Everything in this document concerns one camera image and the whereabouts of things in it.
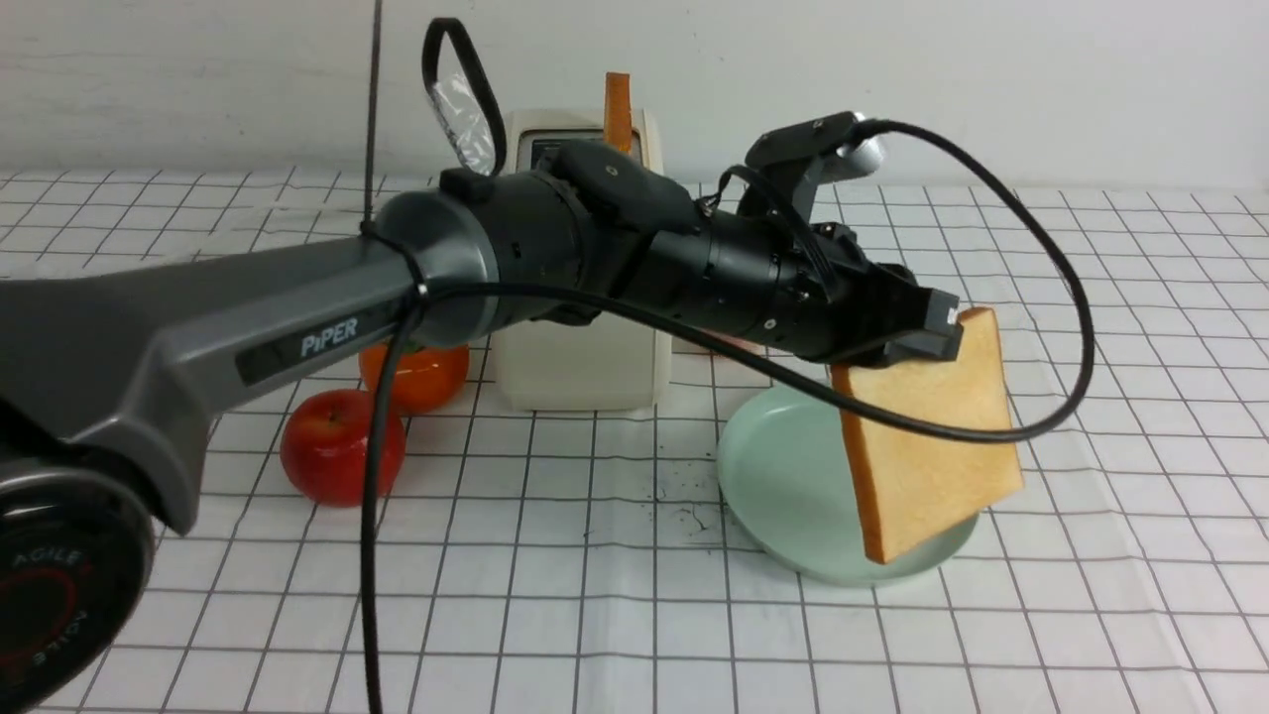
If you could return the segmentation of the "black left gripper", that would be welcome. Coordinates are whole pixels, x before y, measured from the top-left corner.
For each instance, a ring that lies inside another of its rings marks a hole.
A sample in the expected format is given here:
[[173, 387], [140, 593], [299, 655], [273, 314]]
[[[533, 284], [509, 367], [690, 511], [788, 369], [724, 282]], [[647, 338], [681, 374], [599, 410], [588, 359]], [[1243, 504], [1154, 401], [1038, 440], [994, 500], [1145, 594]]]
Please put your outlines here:
[[778, 261], [764, 344], [815, 363], [956, 361], [961, 298], [871, 261], [843, 223], [811, 223]]

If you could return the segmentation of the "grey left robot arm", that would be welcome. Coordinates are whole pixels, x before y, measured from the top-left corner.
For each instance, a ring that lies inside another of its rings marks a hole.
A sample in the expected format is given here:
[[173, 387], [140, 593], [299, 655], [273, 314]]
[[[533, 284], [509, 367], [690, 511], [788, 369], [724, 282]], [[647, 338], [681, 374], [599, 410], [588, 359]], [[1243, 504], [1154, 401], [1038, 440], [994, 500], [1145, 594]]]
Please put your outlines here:
[[846, 230], [707, 213], [599, 142], [534, 171], [450, 169], [338, 238], [3, 284], [3, 710], [76, 678], [121, 632], [154, 520], [195, 521], [212, 420], [390, 339], [426, 290], [607, 297], [806, 361], [956, 360], [956, 297], [871, 263]]

